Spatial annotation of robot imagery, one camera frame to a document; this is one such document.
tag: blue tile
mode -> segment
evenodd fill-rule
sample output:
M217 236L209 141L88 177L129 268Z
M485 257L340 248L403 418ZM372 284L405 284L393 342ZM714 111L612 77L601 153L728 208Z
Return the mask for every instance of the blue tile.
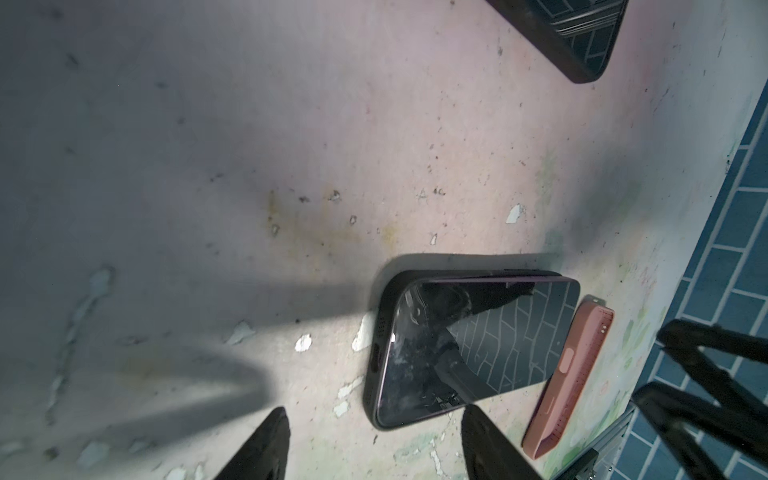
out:
M763 111L766 109L766 104L768 104L768 83L766 83L763 87L763 93L760 95L760 99L757 101L757 106L755 107L755 111L752 113L750 124L746 126L744 136L741 138L742 145L749 145L752 143L752 137L754 137L755 132L757 131L757 124L760 122L760 117L763 116Z
M650 382L650 371L656 364L656 359L659 358L659 353L661 353L661 347L654 344L654 346L650 348L650 354L648 355L648 358L645 360L643 371L640 372L640 377L637 379L637 385L634 386L635 390Z
M624 450L621 451L621 457L616 464L616 468L621 470L629 478L637 478L640 470L643 468L645 459L650 453L650 447L632 435L627 437L627 443Z
M734 332L749 334L764 303L763 300L751 296L731 293L717 325Z
M768 223L763 224L760 234L744 262L736 288L747 292L768 295Z
M656 455L650 461L648 470L645 472L645 478L674 480L678 470L680 470L680 463L678 463L667 446L662 442L659 444Z
M725 180L723 180L723 186L720 187L720 192L717 194L717 198L715 199L715 203L712 206L710 216L707 218L707 223L704 224L704 230L701 232L699 242L696 244L693 255L690 256L688 267L685 269L683 276L691 278L694 275L696 267L699 264L699 260L701 260L701 255L704 252L704 247L707 246L707 242L709 241L710 235L712 234L712 229L715 227L717 218L720 216L720 211L723 209L725 200L728 198L730 188L733 186L733 182L736 180L736 175L739 173L742 162L744 162L744 155L746 155L746 152L744 150L739 150L733 156L730 169L728 169Z
M766 476L759 472L755 472L746 465L737 463L736 468L734 468L733 472L730 474L730 480L766 480Z
M767 365L744 359L739 370L736 372L735 378L738 383L749 390L758 400L762 402L765 399L768 392L768 382L766 382L766 378L768 378Z
M695 395L699 397L700 399L707 400L709 403L714 402L715 398L710 395L710 393L704 389L703 386L699 385L696 380L690 380L688 382L688 385L685 386L685 391L690 393L691 395Z
M738 252L715 249L710 251L699 279L694 285L694 291L685 306L685 313L702 320L712 320L712 315L725 293L725 287L736 269L739 258L741 253Z
M761 339L768 339L768 322L763 319L763 323L760 324L760 328L757 330L757 335Z
M746 166L741 179L742 187L768 187L768 135L765 132L757 139L750 164Z
M730 461L730 457L733 455L733 448L706 433L701 439L699 446L707 453L712 461L715 462L715 465L720 467L720 470L725 470Z
M752 235L757 218L763 211L768 194L757 192L736 192L728 212L720 226L715 243L730 247L746 247Z
M725 353L721 352L719 350L705 348L704 349L704 355L707 356L710 360L712 360L715 365L719 366L722 369L728 369L730 370L730 367L733 366L733 362L736 360L736 356L732 353Z
M634 425L632 426L632 432L635 432L637 435L651 443L656 440L656 430L654 430L654 427L650 426L650 423L645 419L642 412L637 415Z
M656 372L656 376L679 386L683 383L683 379L685 378L685 370L683 370L683 367L681 367L679 363L672 360L672 357L664 354L664 357L661 360L661 365L659 365L659 371Z
M683 297L688 291L689 285L690 282L686 280L681 280L677 285L677 292L674 293L674 297L672 297L672 303L667 309L667 316L664 317L664 325L667 325L671 320L674 320L677 317L677 311L680 309L680 302L683 301Z

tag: pink phone case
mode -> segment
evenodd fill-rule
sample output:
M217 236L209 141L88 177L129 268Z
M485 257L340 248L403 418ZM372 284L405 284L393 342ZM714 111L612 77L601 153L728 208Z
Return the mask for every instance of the pink phone case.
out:
M523 452L532 459L560 442L613 320L613 310L594 302L576 309L558 367L523 438Z

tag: white grout line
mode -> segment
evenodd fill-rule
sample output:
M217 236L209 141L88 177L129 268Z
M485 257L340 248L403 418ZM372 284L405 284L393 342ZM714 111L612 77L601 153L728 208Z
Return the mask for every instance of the white grout line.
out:
M670 382L669 380L662 379L660 376L655 376L654 380L656 380L659 383L663 383L664 385L670 386L675 389L680 389L679 385L675 385L674 383Z
M659 367L661 366L661 360L664 359L664 352L659 352L659 356L656 357L656 362L654 363L654 367L650 369L650 375L648 376L648 382L650 382L653 378L656 377L656 374L659 372Z
M656 440L654 440L654 444L650 447L650 452L648 452L648 456L645 458L643 468L641 468L640 473L637 474L637 480L643 480L645 472L648 471L650 463L654 460L654 456L656 456L656 451L659 449L659 444L661 444L661 437L656 435Z
M761 474L763 477L768 477L768 473L766 473L764 470L762 470L761 468L757 467L756 465L748 462L747 460L744 460L743 458L739 458L739 463L741 465L744 465L745 467L751 468L755 472Z
M647 441L646 439L644 439L643 437L639 436L639 435L638 435L637 433L635 433L635 432L629 432L629 434L630 434L630 435L632 435L633 437L635 437L636 439L640 440L641 442L643 442L645 445L648 445L649 447L652 447L652 446L654 446L654 444L653 444L653 443L651 443L651 442Z
M750 143L750 146L746 149L746 154L744 155L744 159L741 162L741 166L739 167L739 171L736 174L736 178L733 179L733 185L731 185L730 192L728 192L728 196L726 197L725 202L723 203L723 207L720 209L720 212L717 215L717 221L715 222L715 225L712 228L710 237L707 239L707 245L704 247L704 252L701 253L701 258L699 259L699 263L696 265L694 275L690 278L690 285L688 287L688 290L683 296L683 301L680 302L680 307L678 307L677 309L677 315L676 315L677 318L680 318L681 313L685 310L685 307L688 305L688 300L690 299L690 295L694 290L691 287L694 286L696 282L699 280L699 276L701 275L701 270L703 270L704 264L707 261L707 257L710 255L710 251L712 250L712 245L714 245L715 239L717 238L717 234L720 232L720 228L723 226L726 213L730 208L731 202L733 202L733 196L736 195L736 190L737 188L739 188L739 185L741 184L741 179L744 177L744 172L746 171L746 167L750 164L750 158L752 157L752 152L755 149L755 145L757 144L757 141L762 136L763 126L766 123L766 118L768 118L768 108L766 108L763 111L763 114L760 116L760 121L757 124L757 129L755 130L755 136L753 137L752 142Z
M624 447L627 446L627 440L629 440L631 436L632 428L634 427L634 423L637 420L637 417L639 415L643 415L643 414L640 412L639 408L635 408L634 413L632 414L632 418L629 419L629 424L627 424L627 430L626 430L626 433L624 433L624 437L621 440L621 445L619 445L619 455L618 457L616 457L616 464L618 464L619 460L621 459L621 453L624 451ZM606 477L605 480L611 480L611 477L613 476L613 472L618 472L618 469L615 466L612 471L608 472L608 477ZM619 475L626 478L627 480L630 480L629 478L627 478L625 474L621 472L619 472Z
M737 191L739 192L755 192L758 194L768 194L768 188L765 187L739 187L737 188Z
M760 231L763 229L763 223L765 222L766 217L768 217L768 200L766 200L765 204L763 205L763 210L760 212L760 216L757 218L757 223L755 223L755 227L752 229L750 239L748 242L746 242L746 247L744 247L744 251L739 258L738 263L736 264L736 268L733 269L733 275L731 275L730 280L728 280L728 286L725 287L725 293L720 298L720 302L717 304L715 313L712 315L712 323L717 323L717 320L720 318L720 314L723 312L725 304L728 301L728 297L730 296L730 291L736 286L736 281L739 279L739 275L741 274L741 270L744 268L746 259L750 256L752 247L754 247L755 241L760 235Z
M744 252L744 249L742 247L730 247L728 245L723 245L722 243L713 243L712 248L717 250L728 250L729 252L738 252L738 253Z
M632 480L631 478L627 477L621 470L614 467L614 472L618 473L620 476L622 476L625 480Z
M758 300L768 301L768 296L760 295L759 293L747 292L746 290L740 290L740 289L737 289L737 288L732 289L730 292L731 293L738 293L739 295L744 295L744 296L751 296L752 298L757 298Z
M707 322L706 320L702 320L697 316L688 315L687 313L682 313L677 316L677 318L684 318L686 320L693 320L694 322L702 323L704 325L712 325L712 323Z
M741 367L741 364L743 363L743 361L744 361L744 358L740 356L736 357L736 359L733 361L733 365L726 370L726 372L728 372L728 375L730 375L730 378L732 379L736 378L736 374L739 371L739 367Z
M736 463L739 462L739 458L741 458L741 452L739 452L738 450L735 450L733 454L730 456L728 465L726 465L725 469L723 470L723 476L725 478L730 478L730 474L733 473L733 469L736 468Z

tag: concrete floor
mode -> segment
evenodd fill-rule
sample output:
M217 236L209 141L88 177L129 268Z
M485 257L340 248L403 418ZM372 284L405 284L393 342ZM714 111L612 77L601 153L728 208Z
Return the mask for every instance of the concrete floor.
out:
M551 475L626 405L768 76L761 0L631 0L586 85L482 0L0 12L2 478L210 478L278 405L287 478L461 478L458 415L333 411L382 282L447 265L617 311ZM483 405L519 442L540 390Z

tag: dark object at top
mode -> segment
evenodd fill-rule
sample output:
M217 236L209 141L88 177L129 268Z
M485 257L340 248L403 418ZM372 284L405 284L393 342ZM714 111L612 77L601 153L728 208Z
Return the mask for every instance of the dark object at top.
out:
M605 71L627 0L488 0L574 83Z
M632 395L688 476L695 480L725 479L685 425L699 427L768 465L768 407L699 350L704 346L768 363L768 339L683 320L669 322L657 338L664 344L664 352L720 403L715 406L659 382L651 382Z
M289 444L288 415L278 407L243 443L216 480L283 480Z

